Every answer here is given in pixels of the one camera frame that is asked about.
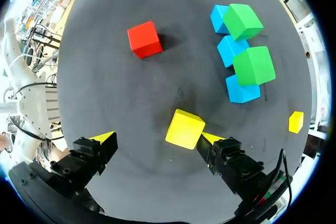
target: red cube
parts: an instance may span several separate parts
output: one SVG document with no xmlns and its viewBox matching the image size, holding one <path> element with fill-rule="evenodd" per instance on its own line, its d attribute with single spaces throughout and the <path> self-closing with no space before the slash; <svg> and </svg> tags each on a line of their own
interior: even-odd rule
<svg viewBox="0 0 336 224">
<path fill-rule="evenodd" d="M 139 57 L 145 58 L 162 52 L 154 23 L 148 21 L 127 31 L 131 50 Z"/>
</svg>

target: block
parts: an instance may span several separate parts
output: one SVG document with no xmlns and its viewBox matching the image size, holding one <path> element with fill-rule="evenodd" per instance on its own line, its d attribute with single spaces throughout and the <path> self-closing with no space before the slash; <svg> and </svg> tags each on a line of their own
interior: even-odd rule
<svg viewBox="0 0 336 224">
<path fill-rule="evenodd" d="M 197 115 L 176 110 L 168 128 L 166 141 L 193 150 L 205 127 L 205 122 Z"/>
<path fill-rule="evenodd" d="M 218 140 L 224 140 L 226 138 L 220 137 L 220 136 L 216 136 L 216 135 L 212 135 L 206 132 L 202 132 L 202 135 L 212 144 L 214 145 L 214 143 Z"/>
<path fill-rule="evenodd" d="M 223 21 L 234 40 L 252 39 L 264 28 L 248 5 L 230 4 Z"/>
<path fill-rule="evenodd" d="M 224 66 L 230 67 L 233 64 L 233 58 L 249 48 L 247 40 L 234 41 L 231 35 L 226 35 L 218 44 L 217 49 L 222 58 Z"/>
<path fill-rule="evenodd" d="M 210 19 L 215 29 L 215 33 L 229 34 L 229 31 L 223 22 L 224 14 L 227 12 L 228 9 L 229 7 L 225 5 L 215 5 L 214 6 L 211 12 L 211 15 L 210 15 Z"/>
<path fill-rule="evenodd" d="M 250 47 L 233 58 L 239 85 L 260 85 L 276 78 L 266 46 Z"/>
<path fill-rule="evenodd" d="M 240 86 L 236 74 L 225 81 L 230 102 L 245 103 L 260 97 L 259 85 Z"/>
<path fill-rule="evenodd" d="M 288 131 L 298 134 L 303 126 L 303 112 L 294 111 L 289 117 Z"/>
<path fill-rule="evenodd" d="M 129 29 L 127 33 L 131 50 L 139 58 L 145 58 L 162 52 L 162 46 L 152 21 L 135 26 Z"/>
</svg>

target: round table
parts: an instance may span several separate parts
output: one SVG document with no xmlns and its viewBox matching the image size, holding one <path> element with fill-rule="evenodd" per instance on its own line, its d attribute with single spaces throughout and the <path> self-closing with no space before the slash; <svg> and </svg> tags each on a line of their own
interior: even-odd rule
<svg viewBox="0 0 336 224">
<path fill-rule="evenodd" d="M 264 25 L 250 46 L 268 46 L 277 78 L 261 98 L 230 103 L 217 51 L 215 4 L 250 5 Z M 140 60 L 127 30 L 155 23 L 164 47 Z M 176 109 L 199 115 L 205 132 L 232 136 L 275 168 L 281 148 L 294 173 L 308 135 L 311 84 L 305 53 L 278 0 L 76 0 L 60 45 L 59 107 L 69 147 L 81 136 L 116 131 L 119 149 L 88 189 L 110 216 L 139 221 L 217 224 L 241 199 L 213 176 L 197 150 L 165 141 Z M 293 111 L 305 113 L 299 134 L 288 132 Z"/>
</svg>

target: blue cube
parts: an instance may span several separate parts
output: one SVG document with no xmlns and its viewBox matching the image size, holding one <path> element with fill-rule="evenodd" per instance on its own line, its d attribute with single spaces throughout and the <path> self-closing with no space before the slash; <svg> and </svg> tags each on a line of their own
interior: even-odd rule
<svg viewBox="0 0 336 224">
<path fill-rule="evenodd" d="M 233 64 L 233 58 L 249 48 L 247 40 L 233 40 L 231 35 L 225 36 L 218 44 L 217 49 L 222 58 L 224 66 L 227 68 Z"/>
<path fill-rule="evenodd" d="M 229 31 L 223 21 L 224 14 L 228 9 L 229 7 L 225 5 L 215 5 L 214 9 L 212 10 L 210 19 L 212 25 L 214 26 L 215 32 L 218 34 L 229 34 Z"/>
<path fill-rule="evenodd" d="M 245 103 L 261 96 L 259 85 L 240 86 L 236 74 L 226 78 L 225 81 L 230 102 Z"/>
</svg>

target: cable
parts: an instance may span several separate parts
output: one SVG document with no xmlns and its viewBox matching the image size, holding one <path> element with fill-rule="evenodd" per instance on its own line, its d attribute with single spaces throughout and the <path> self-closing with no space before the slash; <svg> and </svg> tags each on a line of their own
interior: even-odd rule
<svg viewBox="0 0 336 224">
<path fill-rule="evenodd" d="M 36 24 L 35 27 L 36 27 L 36 26 L 41 26 L 41 27 L 43 27 L 44 29 L 46 29 L 48 32 L 50 32 L 51 34 L 58 35 L 59 37 L 62 37 L 61 34 L 55 34 L 55 33 L 53 33 L 53 32 L 50 31 L 46 26 L 44 26 L 44 25 L 42 25 L 42 24 Z"/>
<path fill-rule="evenodd" d="M 56 88 L 56 84 L 55 83 L 51 83 L 51 82 L 37 82 L 37 83 L 31 83 L 31 84 L 27 84 L 27 85 L 24 85 L 22 86 L 21 88 L 19 88 L 18 91 L 16 91 L 16 93 L 14 94 L 14 97 L 16 97 L 16 95 L 18 93 L 20 93 L 22 90 L 26 89 L 26 88 L 29 88 L 29 87 L 32 87 L 32 86 L 37 86 L 37 85 L 53 85 L 52 87 L 49 87 L 49 88 Z"/>
<path fill-rule="evenodd" d="M 11 121 L 11 122 L 12 122 L 12 123 L 19 129 L 19 130 L 20 130 L 20 131 L 22 131 L 22 132 L 25 133 L 26 135 L 28 135 L 28 136 L 30 136 L 30 137 L 32 137 L 32 138 L 35 138 L 35 139 L 37 139 L 37 140 L 51 142 L 51 141 L 54 141 L 54 140 L 59 140 L 59 139 L 64 138 L 64 136 L 56 137 L 56 138 L 53 138 L 53 139 L 42 138 L 42 137 L 39 137 L 39 136 L 35 135 L 35 134 L 32 133 L 32 132 L 29 132 L 29 131 L 27 131 L 27 130 L 21 128 L 21 127 L 19 126 L 18 123 L 16 123 L 14 120 L 12 120 L 12 118 L 9 118 L 9 120 L 10 120 L 10 121 Z"/>
<path fill-rule="evenodd" d="M 9 64 L 8 68 L 10 69 L 10 68 L 13 66 L 13 64 L 14 64 L 19 58 L 21 58 L 21 57 L 23 57 L 23 56 L 33 57 L 33 55 L 29 55 L 29 54 L 21 54 L 21 55 L 19 55 L 18 57 L 16 57 L 16 58 Z"/>
<path fill-rule="evenodd" d="M 290 186 L 290 181 L 289 181 L 289 174 L 288 174 L 288 167 L 287 167 L 287 159 L 286 159 L 286 155 L 285 152 L 283 153 L 284 155 L 284 159 L 283 159 L 283 165 L 285 166 L 285 173 L 286 173 L 286 181 L 287 181 L 287 185 L 288 185 L 288 191 L 289 191 L 289 200 L 288 200 L 288 205 L 287 205 L 287 209 L 286 211 L 288 211 L 288 209 L 290 208 L 290 204 L 292 202 L 292 188 Z"/>
</svg>

